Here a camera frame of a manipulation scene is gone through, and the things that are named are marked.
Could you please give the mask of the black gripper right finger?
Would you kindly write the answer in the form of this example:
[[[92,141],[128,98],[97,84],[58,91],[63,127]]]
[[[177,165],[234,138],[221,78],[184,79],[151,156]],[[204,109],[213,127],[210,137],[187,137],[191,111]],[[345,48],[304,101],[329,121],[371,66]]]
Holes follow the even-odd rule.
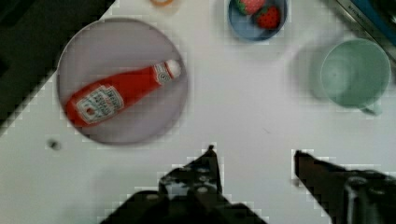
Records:
[[[348,170],[301,150],[294,173],[332,224],[395,224],[395,178],[376,170]]]

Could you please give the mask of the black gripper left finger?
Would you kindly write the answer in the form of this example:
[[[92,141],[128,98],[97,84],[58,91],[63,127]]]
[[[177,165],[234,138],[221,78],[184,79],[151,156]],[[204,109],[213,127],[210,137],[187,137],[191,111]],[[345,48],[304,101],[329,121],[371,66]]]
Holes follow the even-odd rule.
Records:
[[[267,224],[246,205],[222,195],[213,146],[199,158],[159,180],[157,190],[142,190],[102,224]]]

